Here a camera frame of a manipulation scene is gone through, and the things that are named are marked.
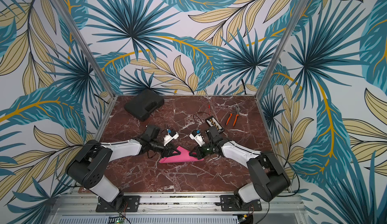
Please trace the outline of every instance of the pink fabric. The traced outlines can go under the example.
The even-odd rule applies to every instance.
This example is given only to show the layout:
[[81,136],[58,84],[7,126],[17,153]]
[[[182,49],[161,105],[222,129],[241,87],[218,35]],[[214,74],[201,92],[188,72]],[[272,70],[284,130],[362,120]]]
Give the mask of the pink fabric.
[[164,157],[160,159],[159,163],[195,162],[195,161],[204,160],[204,159],[198,160],[197,158],[189,156],[190,151],[182,148],[181,146],[177,147],[177,150],[181,152],[180,155],[176,155],[172,157]]

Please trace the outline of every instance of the black carrying case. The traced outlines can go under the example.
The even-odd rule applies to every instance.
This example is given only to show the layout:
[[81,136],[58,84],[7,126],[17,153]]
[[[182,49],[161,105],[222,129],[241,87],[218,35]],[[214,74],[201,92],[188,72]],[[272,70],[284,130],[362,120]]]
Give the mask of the black carrying case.
[[152,90],[145,89],[125,104],[125,110],[140,121],[145,121],[149,115],[164,105],[164,98]]

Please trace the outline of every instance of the wall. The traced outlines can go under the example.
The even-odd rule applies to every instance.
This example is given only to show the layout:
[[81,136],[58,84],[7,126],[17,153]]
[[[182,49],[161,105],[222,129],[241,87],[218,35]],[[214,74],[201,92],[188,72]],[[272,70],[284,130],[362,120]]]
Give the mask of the wall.
[[71,183],[71,146],[93,138],[109,97],[49,0],[0,9],[0,222],[40,224],[68,190],[57,158]]
[[87,1],[81,33],[118,94],[253,94],[298,0]]
[[312,223],[387,222],[386,4],[320,0],[260,99]]

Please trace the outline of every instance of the brown marble surface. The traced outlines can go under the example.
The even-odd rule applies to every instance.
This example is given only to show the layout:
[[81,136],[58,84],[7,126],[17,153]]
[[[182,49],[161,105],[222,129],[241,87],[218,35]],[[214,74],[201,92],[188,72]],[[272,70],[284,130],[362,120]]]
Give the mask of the brown marble surface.
[[[124,110],[124,104],[133,96],[119,96],[102,135],[101,142],[117,142],[139,136],[146,129],[152,116],[165,118],[168,128],[179,133],[179,138],[172,140],[177,146],[187,150],[197,143],[189,134],[197,129],[199,120],[192,114],[198,111],[210,113],[225,128],[223,133],[228,139],[255,150],[271,150],[271,145],[264,129],[261,116],[253,96],[165,96],[165,104],[152,113],[145,122],[140,122]],[[238,104],[241,111],[233,127],[234,115],[229,124],[226,121],[233,106]],[[198,114],[203,120],[200,130],[207,141],[204,130],[207,114]],[[153,125],[164,129],[165,123],[155,117]],[[234,191],[251,182],[247,168],[231,159],[211,159],[205,157],[200,162],[160,164],[160,155],[148,159],[147,154],[129,156],[109,163],[106,177],[124,192],[183,192],[183,191]]]

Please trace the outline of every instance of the pliers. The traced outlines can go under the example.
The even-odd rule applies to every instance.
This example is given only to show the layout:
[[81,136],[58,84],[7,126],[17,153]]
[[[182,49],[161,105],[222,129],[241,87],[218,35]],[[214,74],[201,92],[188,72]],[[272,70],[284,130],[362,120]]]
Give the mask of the pliers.
[[235,110],[234,110],[233,112],[230,113],[230,116],[228,117],[228,120],[227,120],[227,122],[226,122],[226,125],[227,125],[228,122],[230,121],[230,119],[231,119],[233,113],[236,113],[236,115],[235,115],[235,120],[234,120],[234,124],[233,124],[233,126],[235,126],[236,119],[238,118],[239,113],[240,113],[240,108],[239,108],[238,105],[234,106],[234,108],[235,108]]

